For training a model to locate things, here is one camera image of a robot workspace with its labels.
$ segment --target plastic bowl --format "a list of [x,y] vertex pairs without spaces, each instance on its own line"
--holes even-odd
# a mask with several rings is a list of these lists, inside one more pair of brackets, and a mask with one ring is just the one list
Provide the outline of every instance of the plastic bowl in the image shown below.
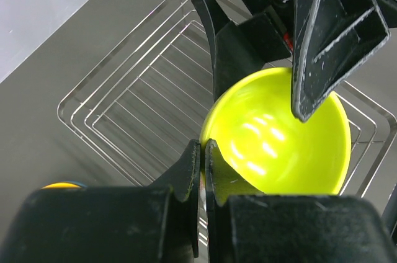
[[43,189],[78,189],[85,187],[85,185],[76,182],[56,182],[43,187]]
[[216,140],[225,161],[267,194],[338,194],[350,161],[350,128],[335,92],[306,122],[291,112],[291,69],[236,83],[205,119],[200,142]]

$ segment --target bowl rim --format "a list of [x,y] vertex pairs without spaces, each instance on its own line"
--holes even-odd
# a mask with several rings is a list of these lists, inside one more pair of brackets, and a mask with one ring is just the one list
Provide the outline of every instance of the bowl rim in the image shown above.
[[[202,132],[200,134],[200,142],[202,144],[202,149],[205,149],[207,145],[207,141],[210,139],[210,130],[215,122],[215,118],[218,116],[220,109],[230,100],[231,96],[235,94],[238,90],[242,87],[247,85],[248,83],[257,80],[259,78],[263,78],[266,76],[271,76],[275,74],[291,74],[291,68],[268,68],[262,69],[258,72],[252,73],[242,80],[238,81],[234,84],[231,88],[229,88],[219,99],[214,103],[212,108],[210,109],[204,123]],[[344,134],[344,143],[345,143],[345,151],[344,151],[344,158],[343,163],[341,165],[341,170],[338,175],[338,181],[335,183],[332,192],[329,194],[338,194],[343,186],[343,183],[346,179],[347,171],[349,169],[350,164],[350,156],[351,156],[351,135],[350,135],[350,126],[349,126],[349,119],[347,118],[345,109],[342,105],[341,100],[338,98],[336,92],[332,91],[328,98],[332,101],[332,104],[335,106],[338,116],[337,118],[341,121],[343,134]]]

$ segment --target black plastic bracket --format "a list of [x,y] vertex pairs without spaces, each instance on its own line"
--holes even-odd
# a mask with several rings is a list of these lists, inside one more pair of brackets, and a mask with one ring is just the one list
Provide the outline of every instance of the black plastic bracket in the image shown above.
[[215,0],[192,0],[192,3],[210,45],[214,101],[236,82],[262,69],[267,62],[291,55],[265,13],[236,25]]
[[295,0],[294,116],[307,121],[389,37],[376,0]]
[[397,245],[397,184],[389,196],[389,201],[382,214],[382,220],[389,231],[395,245]]
[[205,150],[210,262],[397,262],[374,207],[355,197],[264,195]]
[[389,29],[397,27],[397,2],[393,0],[377,0]]
[[15,217],[0,262],[193,262],[199,187],[192,140],[148,187],[39,190]]

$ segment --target metal wire rack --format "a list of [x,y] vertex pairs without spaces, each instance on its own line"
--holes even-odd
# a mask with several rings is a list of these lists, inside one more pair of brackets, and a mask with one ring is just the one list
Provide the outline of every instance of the metal wire rack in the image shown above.
[[[235,22],[249,14],[217,0]],[[283,60],[268,66],[290,66]],[[363,197],[397,133],[395,117],[352,84],[337,93],[352,156],[341,194]],[[212,100],[207,38],[190,0],[164,0],[72,89],[59,119],[133,185],[148,185],[198,138]],[[205,213],[200,241],[207,244]]]

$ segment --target neon yellow bowl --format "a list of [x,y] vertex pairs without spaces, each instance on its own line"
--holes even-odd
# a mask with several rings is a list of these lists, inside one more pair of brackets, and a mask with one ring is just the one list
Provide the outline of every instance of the neon yellow bowl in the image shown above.
[[43,187],[43,189],[77,189],[81,188],[80,185],[73,184],[71,182],[57,182],[55,184],[49,184]]
[[256,72],[224,93],[200,142],[216,140],[225,161],[267,194],[337,194],[350,161],[350,128],[332,92],[301,123],[291,112],[291,69]]

